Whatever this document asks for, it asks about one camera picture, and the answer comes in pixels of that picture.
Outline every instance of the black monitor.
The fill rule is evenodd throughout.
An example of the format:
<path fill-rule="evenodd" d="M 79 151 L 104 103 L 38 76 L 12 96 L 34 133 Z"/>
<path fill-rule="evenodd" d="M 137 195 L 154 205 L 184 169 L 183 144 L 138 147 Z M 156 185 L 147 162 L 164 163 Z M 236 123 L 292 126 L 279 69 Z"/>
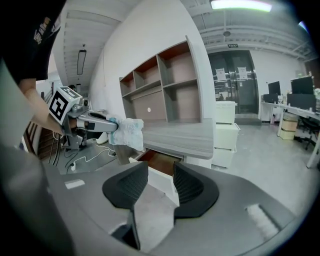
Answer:
<path fill-rule="evenodd" d="M 269 94 L 278 94 L 278 96 L 281 95 L 280 91 L 280 82 L 272 82 L 268 84 L 269 87 Z"/>
<path fill-rule="evenodd" d="M 292 79 L 292 94 L 314 94 L 314 83 L 311 76 Z"/>

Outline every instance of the person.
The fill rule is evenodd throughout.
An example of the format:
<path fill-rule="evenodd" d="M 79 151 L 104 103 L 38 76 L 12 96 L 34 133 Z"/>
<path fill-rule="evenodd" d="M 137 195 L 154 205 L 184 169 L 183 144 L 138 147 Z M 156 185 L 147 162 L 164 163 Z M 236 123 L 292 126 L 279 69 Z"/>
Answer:
<path fill-rule="evenodd" d="M 26 6 L 22 6 L 14 17 L 28 20 L 27 24 L 20 29 L 5 26 L 3 34 L 6 37 L 1 42 L 4 63 L 34 111 L 31 121 L 61 135 L 60 125 L 49 114 L 48 105 L 36 90 L 36 81 L 48 79 L 49 58 L 60 30 L 60 13 L 65 3 L 66 0 L 47 5 L 26 1 Z M 70 127 L 76 126 L 76 120 L 72 119 Z"/>

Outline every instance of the black t-shirt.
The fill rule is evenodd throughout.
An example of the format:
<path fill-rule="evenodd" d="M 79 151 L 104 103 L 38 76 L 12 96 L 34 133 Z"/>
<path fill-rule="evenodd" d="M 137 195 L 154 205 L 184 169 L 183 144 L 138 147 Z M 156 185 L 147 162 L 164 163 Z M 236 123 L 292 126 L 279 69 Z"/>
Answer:
<path fill-rule="evenodd" d="M 1 18 L 2 35 L 5 35 L 1 39 L 2 57 L 17 84 L 28 78 L 48 79 L 49 58 L 65 2 L 26 1 L 25 6 L 19 6 L 19 10 Z M 12 20 L 21 21 L 20 27 L 12 24 Z"/>

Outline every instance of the desk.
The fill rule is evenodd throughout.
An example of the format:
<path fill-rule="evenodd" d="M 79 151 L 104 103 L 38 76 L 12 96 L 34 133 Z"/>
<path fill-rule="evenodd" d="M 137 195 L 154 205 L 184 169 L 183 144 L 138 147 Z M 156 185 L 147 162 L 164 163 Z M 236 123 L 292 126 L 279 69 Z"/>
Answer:
<path fill-rule="evenodd" d="M 288 105 L 285 105 L 285 104 L 267 103 L 267 102 L 261 102 L 261 106 L 263 108 L 270 108 L 270 109 L 271 108 L 277 108 L 277 107 L 283 109 L 283 111 L 281 111 L 279 128 L 278 128 L 278 131 L 277 131 L 277 134 L 276 134 L 277 136 L 280 136 L 280 131 L 281 131 L 282 122 L 283 122 L 283 119 L 284 119 L 284 111 L 285 110 L 287 110 L 289 113 L 295 114 L 295 115 L 303 117 L 303 118 L 310 117 L 310 118 L 314 118 L 314 119 L 320 121 L 320 115 L 318 115 L 318 114 L 316 114 L 316 113 L 314 113 L 312 111 L 301 109 L 301 108 L 297 108 L 297 107 L 294 107 L 294 106 L 288 106 Z M 308 163 L 306 164 L 306 167 L 310 168 L 310 166 L 314 162 L 316 154 L 317 154 L 317 151 L 319 149 L 319 146 L 320 146 L 320 136 L 318 136 L 318 139 L 316 141 L 315 147 L 313 149 L 313 152 L 312 152 L 312 154 L 310 156 L 310 159 L 309 159 Z"/>

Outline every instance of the glass door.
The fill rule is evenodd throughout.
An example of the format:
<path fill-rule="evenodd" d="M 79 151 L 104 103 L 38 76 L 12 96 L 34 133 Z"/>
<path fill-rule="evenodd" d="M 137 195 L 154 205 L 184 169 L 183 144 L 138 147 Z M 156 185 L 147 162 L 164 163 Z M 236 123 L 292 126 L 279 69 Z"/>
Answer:
<path fill-rule="evenodd" d="M 250 52 L 239 50 L 211 53 L 209 60 L 215 99 L 236 102 L 236 114 L 258 114 L 258 84 Z"/>

